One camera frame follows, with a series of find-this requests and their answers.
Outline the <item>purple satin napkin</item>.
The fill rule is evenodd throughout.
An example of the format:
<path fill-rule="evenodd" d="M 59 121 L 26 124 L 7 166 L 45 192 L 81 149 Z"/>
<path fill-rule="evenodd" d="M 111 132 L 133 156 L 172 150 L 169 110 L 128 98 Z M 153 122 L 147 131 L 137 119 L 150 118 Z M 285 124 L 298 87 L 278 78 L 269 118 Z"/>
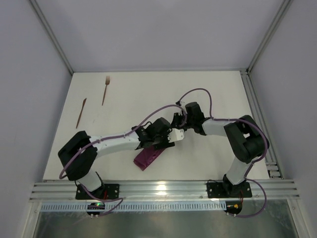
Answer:
<path fill-rule="evenodd" d="M 154 146 L 145 148 L 135 157 L 133 162 L 138 168 L 144 171 L 164 150 L 155 149 Z"/>

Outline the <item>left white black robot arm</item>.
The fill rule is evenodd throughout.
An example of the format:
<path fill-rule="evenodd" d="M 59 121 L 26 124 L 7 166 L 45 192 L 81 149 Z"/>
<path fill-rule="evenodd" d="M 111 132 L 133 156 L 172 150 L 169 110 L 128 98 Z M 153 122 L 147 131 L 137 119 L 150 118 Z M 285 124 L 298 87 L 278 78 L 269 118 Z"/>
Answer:
<path fill-rule="evenodd" d="M 168 144 L 171 124 L 159 118 L 147 127 L 135 126 L 129 132 L 106 137 L 89 136 L 85 131 L 76 133 L 58 152 L 63 166 L 59 179 L 68 178 L 94 192 L 103 187 L 97 172 L 92 170 L 94 161 L 102 156 L 121 151 L 149 148 Z"/>

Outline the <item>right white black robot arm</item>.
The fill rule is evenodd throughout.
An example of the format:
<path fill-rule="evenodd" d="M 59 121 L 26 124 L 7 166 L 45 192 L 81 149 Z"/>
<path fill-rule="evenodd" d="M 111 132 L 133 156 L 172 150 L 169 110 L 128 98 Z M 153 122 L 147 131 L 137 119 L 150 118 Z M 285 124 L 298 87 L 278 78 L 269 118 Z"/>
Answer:
<path fill-rule="evenodd" d="M 186 112 L 175 113 L 172 127 L 207 136 L 218 135 L 228 139 L 234 160 L 222 181 L 208 180 L 208 198 L 251 198 L 247 174 L 253 165 L 263 159 L 269 148 L 264 133 L 249 115 L 238 119 L 215 119 L 205 117 L 198 103 L 185 106 Z"/>

